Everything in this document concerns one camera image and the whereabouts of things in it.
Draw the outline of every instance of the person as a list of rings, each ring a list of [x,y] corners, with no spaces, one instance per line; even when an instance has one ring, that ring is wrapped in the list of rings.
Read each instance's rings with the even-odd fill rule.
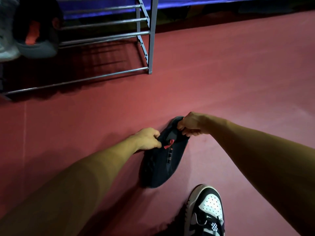
[[[315,235],[315,149],[219,117],[189,113],[178,123],[187,136],[210,134],[249,182],[301,235]],[[75,162],[0,220],[0,234],[77,235],[138,150],[160,148],[159,131],[146,128]],[[211,186],[187,202],[185,236],[224,235],[221,198]]]

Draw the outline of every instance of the person's left hand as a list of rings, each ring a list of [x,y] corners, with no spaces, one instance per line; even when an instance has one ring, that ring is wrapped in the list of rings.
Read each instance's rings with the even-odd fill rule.
[[[134,134],[139,150],[150,150],[152,148],[161,148],[162,144],[156,139],[160,135],[158,130],[152,127],[145,128]]]

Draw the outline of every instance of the person's left arm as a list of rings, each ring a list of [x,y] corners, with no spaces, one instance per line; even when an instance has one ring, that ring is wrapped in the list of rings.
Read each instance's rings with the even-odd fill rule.
[[[77,235],[96,210],[129,157],[160,148],[159,131],[135,135],[85,157],[43,185],[0,220],[0,235]]]

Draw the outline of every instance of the hand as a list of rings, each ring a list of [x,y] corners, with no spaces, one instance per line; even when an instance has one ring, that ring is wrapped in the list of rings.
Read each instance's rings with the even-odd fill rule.
[[[158,130],[152,127],[145,128],[134,134],[134,137],[138,144],[138,150],[150,150],[152,148],[161,148],[162,144],[156,139],[160,135]]]
[[[187,137],[209,134],[203,127],[203,122],[206,117],[206,114],[190,112],[182,121],[178,122],[177,128]]]

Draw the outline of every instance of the person's right arm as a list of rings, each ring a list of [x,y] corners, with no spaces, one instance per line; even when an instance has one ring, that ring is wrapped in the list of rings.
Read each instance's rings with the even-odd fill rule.
[[[298,233],[315,235],[315,149],[194,112],[178,128],[187,136],[210,134]]]

